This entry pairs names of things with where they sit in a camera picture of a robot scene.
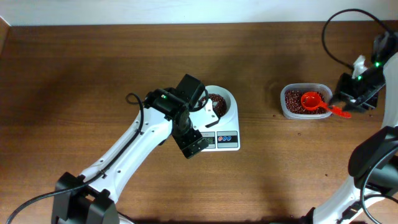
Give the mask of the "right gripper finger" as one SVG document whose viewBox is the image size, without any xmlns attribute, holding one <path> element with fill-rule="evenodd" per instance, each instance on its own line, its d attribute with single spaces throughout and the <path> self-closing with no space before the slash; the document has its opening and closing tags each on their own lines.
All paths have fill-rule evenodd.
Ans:
<svg viewBox="0 0 398 224">
<path fill-rule="evenodd" d="M 345 97 L 343 95 L 333 95 L 329 100 L 330 105 L 337 105 L 342 102 L 345 102 Z"/>
<path fill-rule="evenodd" d="M 347 103 L 344 106 L 344 111 L 352 111 L 352 112 L 358 112 L 358 113 L 365 113 L 367 111 L 367 109 L 363 108 L 362 106 L 358 106 L 352 103 Z"/>
</svg>

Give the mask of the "orange measuring scoop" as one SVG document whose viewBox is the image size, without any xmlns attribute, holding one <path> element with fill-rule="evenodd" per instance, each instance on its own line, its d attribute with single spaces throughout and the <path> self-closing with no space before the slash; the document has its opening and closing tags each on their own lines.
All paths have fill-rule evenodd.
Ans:
<svg viewBox="0 0 398 224">
<path fill-rule="evenodd" d="M 324 108 L 337 116 L 351 118 L 351 114 L 349 112 L 343 111 L 339 107 L 328 105 L 322 100 L 321 96 L 314 91 L 304 93 L 301 97 L 301 104 L 306 110 L 309 111 L 316 110 L 317 108 Z"/>
</svg>

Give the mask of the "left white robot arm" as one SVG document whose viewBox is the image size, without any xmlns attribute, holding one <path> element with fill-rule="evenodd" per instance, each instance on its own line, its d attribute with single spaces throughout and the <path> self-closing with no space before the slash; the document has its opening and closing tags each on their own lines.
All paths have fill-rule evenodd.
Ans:
<svg viewBox="0 0 398 224">
<path fill-rule="evenodd" d="M 190 113 L 204 84 L 185 75 L 176 88 L 156 89 L 138 102 L 140 112 L 112 148 L 78 177 L 64 173 L 56 183 L 65 191 L 53 201 L 52 223 L 130 223 L 116 209 L 123 188 L 150 152 L 172 136 L 189 159 L 207 147 Z"/>
</svg>

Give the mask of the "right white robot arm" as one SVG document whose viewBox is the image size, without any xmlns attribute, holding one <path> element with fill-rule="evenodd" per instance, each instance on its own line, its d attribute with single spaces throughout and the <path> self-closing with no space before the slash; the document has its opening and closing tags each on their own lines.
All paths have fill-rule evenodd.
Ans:
<svg viewBox="0 0 398 224">
<path fill-rule="evenodd" d="M 381 129 L 357 146 L 348 162 L 349 176 L 325 203 L 312 208 L 300 223 L 351 223 L 385 198 L 396 202 L 397 193 L 397 33 L 387 31 L 373 43 L 372 66 L 340 76 L 331 105 L 344 102 L 341 112 L 375 108 L 379 91 L 386 90 Z"/>
</svg>

